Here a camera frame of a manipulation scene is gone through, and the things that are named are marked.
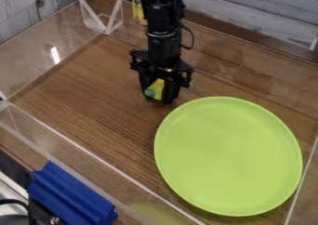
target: lime green plate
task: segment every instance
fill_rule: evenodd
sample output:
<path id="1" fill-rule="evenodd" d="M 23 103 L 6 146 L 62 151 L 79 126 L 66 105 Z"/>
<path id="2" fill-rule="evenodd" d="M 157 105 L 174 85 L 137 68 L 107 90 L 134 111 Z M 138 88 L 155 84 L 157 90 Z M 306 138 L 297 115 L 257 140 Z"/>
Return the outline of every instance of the lime green plate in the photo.
<path id="1" fill-rule="evenodd" d="M 254 103 L 197 99 L 164 121 L 155 160 L 170 188 L 198 208 L 253 216 L 278 207 L 302 176 L 302 153 L 282 121 Z"/>

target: blue plastic block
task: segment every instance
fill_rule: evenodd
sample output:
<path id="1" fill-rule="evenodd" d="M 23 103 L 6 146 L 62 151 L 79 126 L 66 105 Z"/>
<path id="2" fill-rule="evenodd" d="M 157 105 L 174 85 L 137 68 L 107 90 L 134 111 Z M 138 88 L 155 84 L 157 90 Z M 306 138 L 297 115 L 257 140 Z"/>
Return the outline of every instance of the blue plastic block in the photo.
<path id="1" fill-rule="evenodd" d="M 111 225 L 115 205 L 54 163 L 31 173 L 27 192 L 33 199 L 70 225 Z"/>

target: screw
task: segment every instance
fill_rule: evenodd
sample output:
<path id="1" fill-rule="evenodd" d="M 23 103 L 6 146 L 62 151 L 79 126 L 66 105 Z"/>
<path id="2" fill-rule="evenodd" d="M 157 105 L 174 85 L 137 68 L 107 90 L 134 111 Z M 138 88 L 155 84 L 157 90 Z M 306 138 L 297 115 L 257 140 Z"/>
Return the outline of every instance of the screw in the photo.
<path id="1" fill-rule="evenodd" d="M 59 218 L 53 218 L 51 219 L 51 224 L 53 225 L 59 225 L 61 224 L 61 219 Z"/>

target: blue object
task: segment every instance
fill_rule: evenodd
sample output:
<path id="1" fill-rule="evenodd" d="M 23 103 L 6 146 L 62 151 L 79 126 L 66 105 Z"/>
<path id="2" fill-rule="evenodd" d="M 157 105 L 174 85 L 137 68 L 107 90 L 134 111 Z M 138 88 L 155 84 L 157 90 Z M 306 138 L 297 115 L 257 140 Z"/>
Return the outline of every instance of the blue object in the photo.
<path id="1" fill-rule="evenodd" d="M 31 173 L 34 179 L 27 192 L 70 225 L 111 225 L 118 217 L 115 205 L 79 182 L 53 162 L 42 171 Z"/>

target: wooden table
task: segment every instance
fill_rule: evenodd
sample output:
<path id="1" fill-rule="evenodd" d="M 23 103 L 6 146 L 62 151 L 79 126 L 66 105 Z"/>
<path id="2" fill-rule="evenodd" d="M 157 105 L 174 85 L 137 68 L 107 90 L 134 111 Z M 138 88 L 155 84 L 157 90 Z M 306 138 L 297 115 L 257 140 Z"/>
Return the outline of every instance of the wooden table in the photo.
<path id="1" fill-rule="evenodd" d="M 208 214 L 189 205 L 174 194 L 154 163 L 153 141 L 161 122 L 184 103 L 212 96 L 246 99 L 270 110 L 290 127 L 301 144 L 305 162 L 309 160 L 309 152 L 318 133 L 317 118 L 277 103 L 276 99 L 280 95 L 276 95 L 272 100 L 266 99 L 268 95 L 260 94 L 260 92 L 268 90 L 272 94 L 270 88 L 264 87 L 256 90 L 250 90 L 248 87 L 242 88 L 240 82 L 234 84 L 230 79 L 225 82 L 216 77 L 216 75 L 218 76 L 217 72 L 209 71 L 210 68 L 201 67 L 201 65 L 218 67 L 225 62 L 230 64 L 232 61 L 238 64 L 236 59 L 238 54 L 233 54 L 229 47 L 246 49 L 241 51 L 241 54 L 248 59 L 252 58 L 249 54 L 262 52 L 260 62 L 248 62 L 249 64 L 265 66 L 265 60 L 272 61 L 277 58 L 289 66 L 292 62 L 294 67 L 297 65 L 301 68 L 306 67 L 306 63 L 241 42 L 238 39 L 232 39 L 230 36 L 224 36 L 224 38 L 226 37 L 229 41 L 222 42 L 222 44 L 212 47 L 205 45 L 208 53 L 212 50 L 214 54 L 220 51 L 220 56 L 209 58 L 201 53 L 201 49 L 197 49 L 197 54 L 202 54 L 202 59 L 196 65 L 198 67 L 194 74 L 196 86 L 184 89 L 181 97 L 169 106 L 147 101 L 141 94 L 138 75 L 130 70 L 131 56 L 129 53 L 133 46 L 105 35 L 101 35 L 63 61 L 59 67 L 11 99 L 11 102 L 131 175 L 206 224 L 281 225 L 285 222 L 292 201 L 274 211 L 249 218 L 229 218 Z M 190 57 L 192 55 L 186 53 L 186 59 L 190 60 Z M 212 59 L 216 59 L 217 63 L 209 61 L 210 63 L 206 64 L 205 61 Z M 248 69 L 242 60 L 238 69 L 242 71 Z M 264 72 L 268 70 L 272 71 L 270 67 L 262 69 Z M 250 85 L 258 80 L 264 81 L 266 86 L 269 78 L 257 71 L 252 72 L 254 77 L 250 75 L 250 78 L 249 74 L 240 75 L 238 70 L 229 74 L 237 73 L 238 77 L 246 77 L 244 81 L 250 82 Z M 298 74 L 298 71 L 289 72 L 292 79 L 297 78 Z M 272 80 L 273 82 L 277 81 L 276 76 L 272 76 Z M 18 141 L 9 139 L 2 146 L 3 150 L 30 169 L 41 169 L 45 165 L 45 159 L 26 149 Z M 65 160 L 67 158 L 71 160 L 73 154 L 66 154 Z M 91 171 L 90 166 L 86 167 L 79 164 L 79 170 L 83 175 L 91 173 L 97 180 L 103 181 L 103 173 Z"/>

